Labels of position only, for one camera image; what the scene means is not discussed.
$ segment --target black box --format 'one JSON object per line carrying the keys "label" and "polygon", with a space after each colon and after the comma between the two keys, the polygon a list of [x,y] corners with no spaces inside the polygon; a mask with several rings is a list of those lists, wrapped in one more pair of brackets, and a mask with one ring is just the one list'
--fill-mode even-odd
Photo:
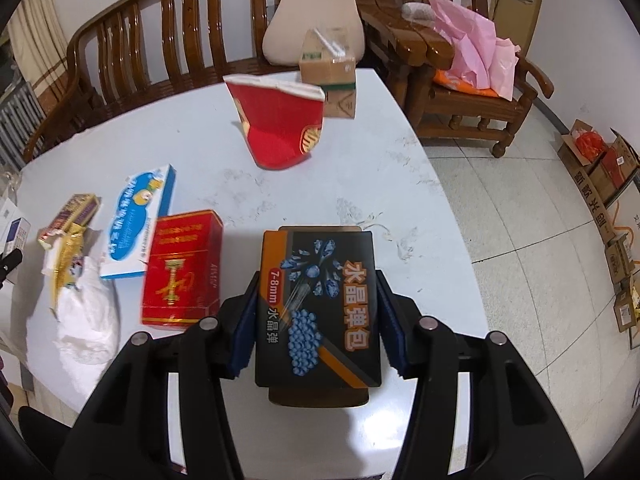
{"label": "black box", "polygon": [[371,232],[291,229],[264,233],[255,383],[380,386]]}

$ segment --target white table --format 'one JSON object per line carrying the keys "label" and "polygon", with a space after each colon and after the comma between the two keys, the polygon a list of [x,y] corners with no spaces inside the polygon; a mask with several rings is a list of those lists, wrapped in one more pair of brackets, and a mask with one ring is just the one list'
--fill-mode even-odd
{"label": "white table", "polygon": [[[296,73],[279,75],[293,79]],[[453,330],[485,336],[487,323],[471,262],[449,203],[399,107],[371,70],[357,73],[356,119],[327,119],[309,160],[286,171],[258,168],[245,145],[226,87],[180,94],[101,124],[37,158],[24,170],[18,205],[32,225],[30,250],[14,288],[12,332],[26,327],[28,367],[75,410],[53,340],[49,282],[38,274],[33,240],[76,192],[94,192],[104,229],[127,175],[171,163],[177,171],[171,213],[213,208],[223,219],[221,300],[242,294],[260,265],[262,232],[283,224],[353,224],[374,234],[376,267],[398,294]],[[90,254],[97,256],[102,235]],[[120,345],[140,325],[143,280],[118,280]],[[226,409],[244,473],[261,479],[354,478],[392,470],[406,431],[415,381],[403,381],[383,356],[383,385],[346,410],[283,408],[254,383],[254,360],[223,381]],[[462,381],[459,427],[468,425]],[[172,380],[172,392],[175,393]],[[170,395],[172,455],[180,460],[175,395]],[[466,430],[456,430],[456,446]]]}

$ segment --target pink plastic bag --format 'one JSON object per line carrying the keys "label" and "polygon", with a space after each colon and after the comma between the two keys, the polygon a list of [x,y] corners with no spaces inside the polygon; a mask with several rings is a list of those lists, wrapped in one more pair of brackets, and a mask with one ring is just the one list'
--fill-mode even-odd
{"label": "pink plastic bag", "polygon": [[518,62],[516,52],[519,51],[520,47],[511,43],[511,40],[497,38],[495,41],[494,60],[489,67],[489,80],[492,90],[508,101],[513,99],[513,79]]}
{"label": "pink plastic bag", "polygon": [[490,88],[488,69],[494,59],[494,22],[449,0],[429,3],[436,16],[434,30],[455,47],[450,73],[479,90]]}
{"label": "pink plastic bag", "polygon": [[455,49],[451,69],[445,74],[477,90],[491,88],[500,97],[513,99],[513,78],[519,46],[495,35],[494,22],[450,2],[429,0],[435,14],[434,30]]}

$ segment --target red box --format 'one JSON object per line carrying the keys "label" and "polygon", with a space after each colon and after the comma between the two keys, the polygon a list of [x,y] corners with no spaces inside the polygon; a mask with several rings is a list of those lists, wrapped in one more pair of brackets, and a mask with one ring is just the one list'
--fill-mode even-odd
{"label": "red box", "polygon": [[146,268],[143,324],[183,328],[218,312],[222,230],[211,210],[158,219]]}

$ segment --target wooden sofa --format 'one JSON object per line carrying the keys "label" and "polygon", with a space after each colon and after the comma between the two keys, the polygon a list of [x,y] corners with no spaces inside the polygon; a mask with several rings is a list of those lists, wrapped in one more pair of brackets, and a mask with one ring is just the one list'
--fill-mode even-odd
{"label": "wooden sofa", "polygon": [[[174,0],[160,0],[162,54],[168,79],[151,84],[145,71],[141,1],[120,0],[74,34],[66,53],[69,83],[65,95],[31,137],[24,151],[25,161],[86,128],[164,97],[221,82],[223,75],[290,70],[270,65],[262,55],[262,38],[268,24],[266,0],[250,0],[255,55],[236,61],[226,59],[220,0],[182,0],[182,44],[187,65],[183,72],[175,37],[180,16]],[[356,0],[365,30],[367,59],[377,67],[419,137],[496,140],[492,153],[503,155],[538,95],[526,81],[527,73],[537,80],[547,97],[551,96],[553,85],[525,59],[517,67],[516,84],[523,92],[517,101],[460,94],[433,84],[435,70],[450,68],[454,51],[430,28],[402,18],[400,6],[407,1],[414,0]],[[487,15],[487,0],[470,2],[473,10]],[[202,55],[201,6],[206,6],[210,66],[205,65]],[[85,70],[84,46],[92,35],[97,37],[97,72],[102,95],[89,83]],[[427,113],[450,114],[452,118],[448,126],[433,126],[422,123]],[[478,125],[462,126],[463,116],[479,118]],[[507,127],[490,129],[491,119],[507,121]]]}
{"label": "wooden sofa", "polygon": [[[65,95],[31,137],[24,151],[31,160],[56,144],[86,128],[145,104],[180,92],[222,81],[229,73],[267,74],[290,70],[271,66],[262,56],[262,38],[267,27],[266,0],[250,0],[255,56],[228,61],[222,37],[220,0],[182,0],[182,44],[187,70],[178,63],[174,0],[160,0],[162,54],[168,79],[151,84],[145,72],[142,0],[120,0],[84,24],[72,37],[67,49],[69,83]],[[364,27],[367,47],[394,66],[420,66],[426,44],[410,25],[381,12],[375,0],[356,0]],[[200,40],[200,13],[206,6],[212,66],[205,66]],[[89,83],[84,56],[86,39],[97,35],[97,71],[102,95]],[[389,71],[395,81],[396,72]]]}

